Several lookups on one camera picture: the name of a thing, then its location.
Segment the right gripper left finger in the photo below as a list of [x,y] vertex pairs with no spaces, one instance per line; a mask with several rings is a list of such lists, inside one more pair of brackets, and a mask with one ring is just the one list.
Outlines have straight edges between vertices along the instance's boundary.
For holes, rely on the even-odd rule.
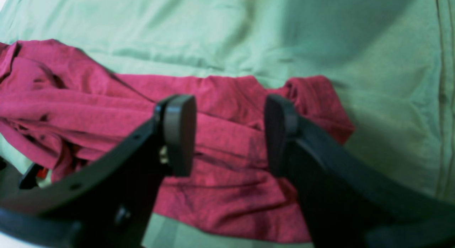
[[139,248],[166,176],[187,177],[195,149],[192,95],[153,116],[96,162],[1,201],[3,248]]

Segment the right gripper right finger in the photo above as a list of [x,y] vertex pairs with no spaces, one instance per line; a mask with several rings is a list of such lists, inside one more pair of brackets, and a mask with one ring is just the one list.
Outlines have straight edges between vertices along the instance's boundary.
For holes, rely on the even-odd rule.
[[296,189],[314,247],[454,247],[454,205],[370,168],[280,95],[264,124],[271,173]]

